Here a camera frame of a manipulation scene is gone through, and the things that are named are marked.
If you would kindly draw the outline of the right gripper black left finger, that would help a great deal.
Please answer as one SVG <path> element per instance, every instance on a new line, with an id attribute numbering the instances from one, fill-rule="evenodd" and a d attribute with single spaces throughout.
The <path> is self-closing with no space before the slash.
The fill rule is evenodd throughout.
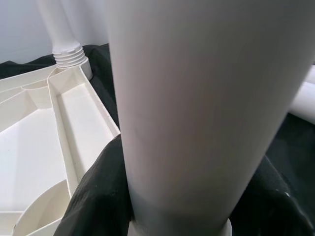
<path id="1" fill-rule="evenodd" d="M 133 217 L 122 140 L 115 137 L 83 175 L 56 236 L 126 236 Z"/>

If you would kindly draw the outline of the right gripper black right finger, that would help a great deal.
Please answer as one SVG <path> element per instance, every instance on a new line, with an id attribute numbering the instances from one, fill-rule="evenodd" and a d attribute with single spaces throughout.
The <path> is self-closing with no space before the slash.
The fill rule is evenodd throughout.
<path id="1" fill-rule="evenodd" d="M 265 156 L 230 221 L 234 236 L 313 236 L 315 224 Z"/>

